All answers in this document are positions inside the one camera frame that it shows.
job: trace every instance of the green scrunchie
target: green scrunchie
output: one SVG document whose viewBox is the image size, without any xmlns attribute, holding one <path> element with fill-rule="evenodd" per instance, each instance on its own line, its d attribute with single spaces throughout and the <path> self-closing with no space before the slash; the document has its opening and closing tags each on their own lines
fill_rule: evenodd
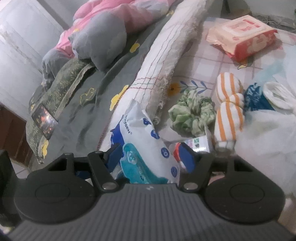
<svg viewBox="0 0 296 241">
<path fill-rule="evenodd" d="M 205 126 L 216 119 L 214 103 L 210 97 L 199 96 L 197 90 L 185 90 L 176 105 L 168 111 L 171 128 L 178 133 L 194 136 L 205 134 Z"/>
</svg>

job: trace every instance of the white door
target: white door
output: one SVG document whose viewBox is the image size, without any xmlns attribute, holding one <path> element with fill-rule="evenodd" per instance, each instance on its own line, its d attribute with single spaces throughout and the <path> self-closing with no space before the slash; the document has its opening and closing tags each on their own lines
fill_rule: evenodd
<svg viewBox="0 0 296 241">
<path fill-rule="evenodd" d="M 0 103 L 25 120 L 42 82 L 42 57 L 62 32 L 36 0 L 0 1 Z"/>
</svg>

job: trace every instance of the gray blanket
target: gray blanket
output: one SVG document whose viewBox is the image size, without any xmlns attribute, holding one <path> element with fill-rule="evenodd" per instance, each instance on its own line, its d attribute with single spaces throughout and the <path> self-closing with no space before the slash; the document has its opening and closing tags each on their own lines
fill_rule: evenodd
<svg viewBox="0 0 296 241">
<path fill-rule="evenodd" d="M 176 1 L 171 10 L 181 2 Z M 86 156 L 97 149 L 100 138 L 110 122 L 111 99 L 120 93 L 125 85 L 131 85 L 150 50 L 158 33 L 170 19 L 171 15 L 162 17 L 145 31 L 129 37 L 126 48 L 106 71 L 95 70 L 85 80 L 80 81 L 75 93 L 58 117 L 58 125 L 49 140 L 45 164 L 65 152 L 74 156 Z M 130 51 L 135 43 L 139 47 Z M 42 158 L 45 142 L 38 146 L 37 158 Z"/>
</svg>

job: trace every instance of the rolled sock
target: rolled sock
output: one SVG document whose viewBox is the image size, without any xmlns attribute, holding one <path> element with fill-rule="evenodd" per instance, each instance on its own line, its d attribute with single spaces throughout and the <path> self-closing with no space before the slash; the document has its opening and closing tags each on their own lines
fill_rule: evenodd
<svg viewBox="0 0 296 241">
<path fill-rule="evenodd" d="M 234 148 L 237 133 L 244 124 L 243 87 L 233 73 L 221 73 L 217 78 L 216 94 L 220 102 L 215 120 L 215 149 L 219 151 Z"/>
</svg>

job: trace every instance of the pink and gray fabric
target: pink and gray fabric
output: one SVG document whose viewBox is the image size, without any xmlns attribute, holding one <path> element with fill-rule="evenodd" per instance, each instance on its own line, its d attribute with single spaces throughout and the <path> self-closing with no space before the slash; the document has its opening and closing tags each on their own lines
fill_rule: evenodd
<svg viewBox="0 0 296 241">
<path fill-rule="evenodd" d="M 165 15 L 174 1 L 88 1 L 75 13 L 73 26 L 43 57 L 43 86 L 50 86 L 61 67 L 74 56 L 90 58 L 99 70 L 104 70 L 124 49 L 127 34 Z"/>
</svg>

